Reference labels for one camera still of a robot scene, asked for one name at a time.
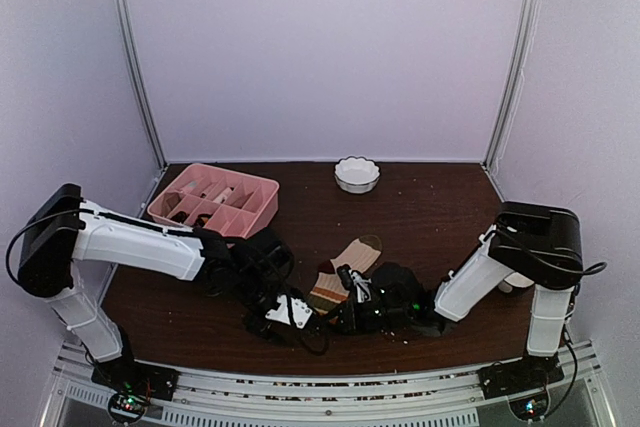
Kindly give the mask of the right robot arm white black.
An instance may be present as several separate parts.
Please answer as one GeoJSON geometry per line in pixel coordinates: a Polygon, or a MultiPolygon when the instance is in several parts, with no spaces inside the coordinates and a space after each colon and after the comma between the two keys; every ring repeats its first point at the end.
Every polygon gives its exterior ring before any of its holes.
{"type": "Polygon", "coordinates": [[[535,387],[551,371],[575,287],[585,270],[581,227],[569,209],[521,202],[502,203],[476,248],[437,288],[427,290],[414,272],[386,262],[366,276],[342,265],[338,278],[347,298],[326,318],[344,335],[408,327],[441,337],[484,297],[518,274],[532,282],[526,352],[513,366],[519,387],[535,387]]]}

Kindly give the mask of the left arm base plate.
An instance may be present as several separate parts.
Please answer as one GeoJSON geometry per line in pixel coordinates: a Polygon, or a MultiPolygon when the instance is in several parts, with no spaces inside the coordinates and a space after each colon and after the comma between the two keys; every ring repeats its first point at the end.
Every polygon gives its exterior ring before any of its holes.
{"type": "Polygon", "coordinates": [[[93,366],[91,380],[96,384],[143,400],[173,399],[179,379],[179,372],[173,368],[138,362],[127,349],[109,361],[100,362],[91,356],[88,360],[93,366]]]}

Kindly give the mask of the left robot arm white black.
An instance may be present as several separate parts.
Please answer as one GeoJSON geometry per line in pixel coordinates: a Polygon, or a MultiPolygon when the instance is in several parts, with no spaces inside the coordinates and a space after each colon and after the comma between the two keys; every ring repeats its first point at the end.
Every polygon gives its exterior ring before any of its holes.
{"type": "Polygon", "coordinates": [[[269,228],[244,238],[201,227],[169,227],[103,208],[84,199],[79,186],[64,184],[10,240],[7,261],[16,246],[21,248],[19,263],[8,268],[9,278],[48,302],[123,391],[143,383],[143,368],[131,359],[124,330],[84,290],[79,262],[199,281],[212,293],[231,293],[262,324],[298,331],[312,324],[313,309],[286,281],[293,267],[291,251],[269,228]]]}

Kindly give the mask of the striped beige brown sock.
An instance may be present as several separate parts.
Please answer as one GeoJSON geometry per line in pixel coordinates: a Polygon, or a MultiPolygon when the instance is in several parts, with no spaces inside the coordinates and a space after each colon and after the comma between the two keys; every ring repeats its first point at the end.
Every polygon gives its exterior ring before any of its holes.
{"type": "Polygon", "coordinates": [[[336,257],[317,267],[317,279],[307,301],[320,315],[328,314],[350,294],[357,275],[365,274],[382,254],[382,241],[376,235],[363,235],[351,241],[336,257]]]}

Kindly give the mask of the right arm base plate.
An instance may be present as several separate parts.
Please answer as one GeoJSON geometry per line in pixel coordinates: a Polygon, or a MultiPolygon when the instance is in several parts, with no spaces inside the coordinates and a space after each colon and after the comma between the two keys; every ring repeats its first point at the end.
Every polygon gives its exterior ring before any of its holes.
{"type": "Polygon", "coordinates": [[[485,399],[540,389],[564,379],[556,356],[497,362],[479,369],[477,375],[485,399]]]}

